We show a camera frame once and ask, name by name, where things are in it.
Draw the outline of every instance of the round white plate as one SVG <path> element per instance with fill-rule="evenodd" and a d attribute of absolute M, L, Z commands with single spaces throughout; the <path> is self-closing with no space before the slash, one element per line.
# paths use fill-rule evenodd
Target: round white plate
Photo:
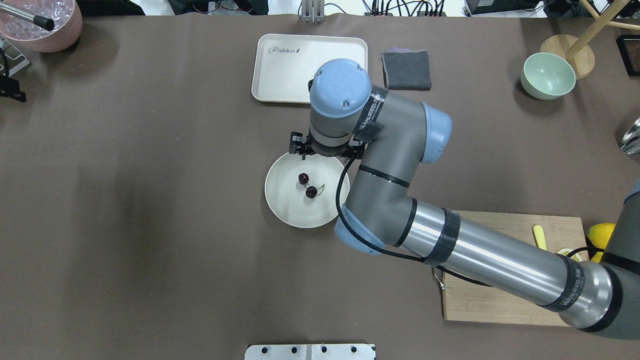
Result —
<path fill-rule="evenodd" d="M 344 166 L 337 158 L 307 155 L 306 160 L 297 154 L 284 154 L 269 169 L 264 181 L 264 195 L 271 211 L 283 222 L 294 227 L 310 229 L 325 225 L 338 212 L 335 209 L 335 191 Z M 305 195 L 307 186 L 300 185 L 298 175 L 309 175 L 309 185 L 324 190 L 314 199 Z M 349 176 L 344 178 L 340 191 L 340 203 L 349 194 Z"/>

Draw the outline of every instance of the mint green bowl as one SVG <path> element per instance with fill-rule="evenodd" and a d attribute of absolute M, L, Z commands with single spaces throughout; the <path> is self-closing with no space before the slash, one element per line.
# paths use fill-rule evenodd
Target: mint green bowl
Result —
<path fill-rule="evenodd" d="M 536 53 L 524 62 L 520 82 L 524 90 L 537 99 L 557 99 L 573 90 L 575 72 L 558 55 Z"/>

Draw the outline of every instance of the wooden cutting board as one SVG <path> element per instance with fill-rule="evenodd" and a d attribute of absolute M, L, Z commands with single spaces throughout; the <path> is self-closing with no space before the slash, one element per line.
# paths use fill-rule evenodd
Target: wooden cutting board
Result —
<path fill-rule="evenodd" d="M 463 218 L 532 245 L 536 244 L 533 225 L 541 225 L 547 239 L 547 250 L 551 252 L 585 246 L 580 218 L 475 211 L 459 213 Z M 583 260 L 589 259 L 586 251 L 580 254 Z M 447 274 L 444 274 L 442 282 L 445 285 L 442 294 L 445 320 L 567 326 L 557 313 L 502 290 L 471 284 Z"/>

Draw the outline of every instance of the blue joint cap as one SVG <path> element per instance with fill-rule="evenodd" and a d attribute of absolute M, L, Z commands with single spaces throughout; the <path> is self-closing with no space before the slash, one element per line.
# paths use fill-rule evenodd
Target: blue joint cap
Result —
<path fill-rule="evenodd" d="M 342 214 L 344 218 L 347 220 L 347 223 L 351 228 L 356 232 L 356 234 L 360 235 L 363 239 L 372 243 L 373 245 L 383 249 L 385 247 L 385 243 L 382 240 L 378 239 L 377 236 L 373 235 L 373 233 L 361 223 L 360 220 L 347 208 L 346 205 L 342 205 Z M 360 240 L 356 239 L 347 227 L 342 223 L 342 219 L 338 218 L 338 222 L 335 224 L 335 234 L 342 240 L 343 243 L 353 247 L 354 249 L 362 252 L 366 252 L 371 255 L 380 255 L 378 251 L 364 245 L 360 242 Z"/>
<path fill-rule="evenodd" d="M 371 93 L 371 80 L 357 62 L 331 60 L 318 69 L 309 97 L 320 115 L 339 119 L 362 109 Z"/>
<path fill-rule="evenodd" d="M 627 200 L 640 192 L 640 179 L 638 179 L 638 181 L 636 181 L 636 184 L 634 185 L 633 189 L 631 189 L 631 192 L 629 193 L 629 195 L 627 197 L 625 197 L 625 202 L 627 202 Z"/>
<path fill-rule="evenodd" d="M 424 143 L 424 155 L 421 163 L 434 163 L 447 146 L 453 124 L 449 114 L 434 109 L 424 102 L 424 113 L 427 117 L 427 133 Z"/>

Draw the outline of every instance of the gray cloth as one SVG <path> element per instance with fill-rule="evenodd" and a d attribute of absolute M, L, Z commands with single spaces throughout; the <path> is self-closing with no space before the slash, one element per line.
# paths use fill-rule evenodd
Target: gray cloth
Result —
<path fill-rule="evenodd" d="M 429 53 L 393 49 L 382 53 L 385 86 L 391 90 L 431 90 Z"/>

